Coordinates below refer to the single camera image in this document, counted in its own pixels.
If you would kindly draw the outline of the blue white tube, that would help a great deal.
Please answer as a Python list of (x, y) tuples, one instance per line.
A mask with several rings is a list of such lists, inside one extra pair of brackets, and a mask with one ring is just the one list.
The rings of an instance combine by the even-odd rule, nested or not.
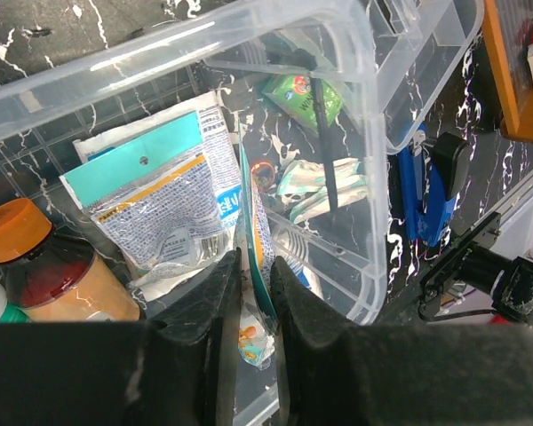
[(298, 233), (276, 226), (272, 231), (274, 252), (284, 258), (298, 280), (319, 298), (323, 298), (318, 275), (310, 268), (308, 242)]

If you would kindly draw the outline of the white swab packet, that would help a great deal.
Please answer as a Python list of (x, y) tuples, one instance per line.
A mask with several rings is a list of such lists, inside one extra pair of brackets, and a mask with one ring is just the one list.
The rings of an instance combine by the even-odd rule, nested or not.
[[(363, 200), (369, 194), (367, 178), (355, 158), (334, 161), (338, 207)], [(296, 201), (290, 210), (290, 221), (300, 224), (330, 212), (330, 195), (325, 185), (323, 165), (306, 160), (292, 162), (277, 186), (282, 201)]]

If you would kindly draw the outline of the brown orange medicine bottle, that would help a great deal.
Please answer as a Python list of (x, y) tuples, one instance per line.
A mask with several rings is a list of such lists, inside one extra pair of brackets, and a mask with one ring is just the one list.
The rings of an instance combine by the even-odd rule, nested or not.
[(85, 239), (56, 231), (28, 198), (0, 206), (8, 302), (37, 322), (136, 321), (139, 305)]

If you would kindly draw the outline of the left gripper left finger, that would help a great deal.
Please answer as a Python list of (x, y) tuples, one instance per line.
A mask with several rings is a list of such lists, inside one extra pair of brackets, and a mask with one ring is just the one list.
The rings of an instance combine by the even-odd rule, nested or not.
[(229, 425), (241, 253), (136, 322), (0, 324), (0, 425)]

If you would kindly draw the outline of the clear tray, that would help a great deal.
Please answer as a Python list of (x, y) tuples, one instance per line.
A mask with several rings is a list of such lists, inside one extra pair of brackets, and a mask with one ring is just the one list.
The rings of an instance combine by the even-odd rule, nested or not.
[(483, 20), (482, 1), (363, 1), (375, 44), (386, 151), (405, 148)]

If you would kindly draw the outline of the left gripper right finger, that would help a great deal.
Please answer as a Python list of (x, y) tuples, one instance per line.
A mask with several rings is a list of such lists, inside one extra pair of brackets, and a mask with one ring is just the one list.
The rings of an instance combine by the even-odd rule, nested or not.
[(270, 272), (282, 425), (533, 425), (533, 329), (361, 326)]

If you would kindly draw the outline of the clear bag with tubing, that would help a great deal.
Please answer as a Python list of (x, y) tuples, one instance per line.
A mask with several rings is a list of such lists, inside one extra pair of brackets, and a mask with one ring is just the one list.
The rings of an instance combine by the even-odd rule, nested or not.
[(243, 360), (263, 370), (274, 353), (277, 318), (270, 296), (270, 271), (275, 252), (267, 214), (243, 145), (245, 130), (238, 129), (241, 191), (235, 245), (241, 250), (242, 308), (238, 349)]

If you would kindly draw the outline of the clear first aid box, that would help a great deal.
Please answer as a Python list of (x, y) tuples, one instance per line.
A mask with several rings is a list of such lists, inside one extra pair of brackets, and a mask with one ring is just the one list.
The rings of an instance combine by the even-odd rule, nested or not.
[[(240, 170), (222, 106), (214, 93), (191, 101), (191, 64), (222, 42), (277, 37), (299, 39), (323, 66), (335, 51), (354, 75), (370, 63), (374, 36), (363, 1), (237, 2), (185, 29), (169, 29), (119, 48), (136, 23), (155, 15), (152, 1), (123, 1), (106, 13), (103, 2), (57, 2), (44, 16), (30, 2), (0, 1), (0, 204), (35, 195), (61, 233), (65, 214), (50, 201), (69, 137), (144, 121), (166, 109), (172, 118), (135, 135), (135, 155), (116, 170), (158, 169), (167, 194), (149, 202), (157, 234), (152, 257), (173, 254), (184, 269), (197, 265), (200, 284), (234, 250)], [(87, 240), (120, 281), (123, 263), (94, 223)]]

